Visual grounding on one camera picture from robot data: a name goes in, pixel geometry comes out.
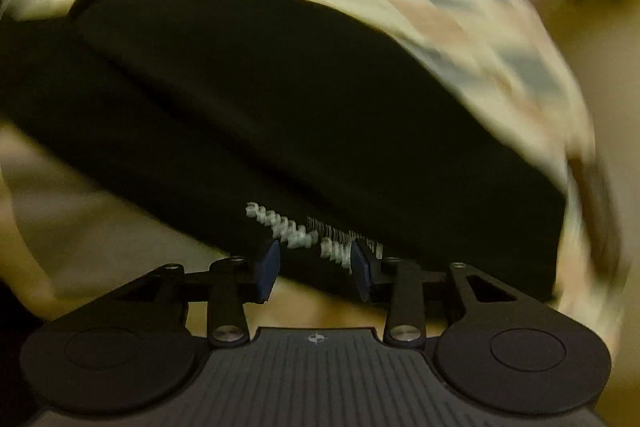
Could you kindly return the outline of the black garment with zipper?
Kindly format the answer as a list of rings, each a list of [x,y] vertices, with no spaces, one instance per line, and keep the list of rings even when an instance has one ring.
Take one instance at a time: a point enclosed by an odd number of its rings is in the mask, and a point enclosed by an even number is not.
[[[72,0],[1,21],[1,113],[230,253],[256,202],[331,239],[553,293],[563,193],[394,39],[304,0]]]

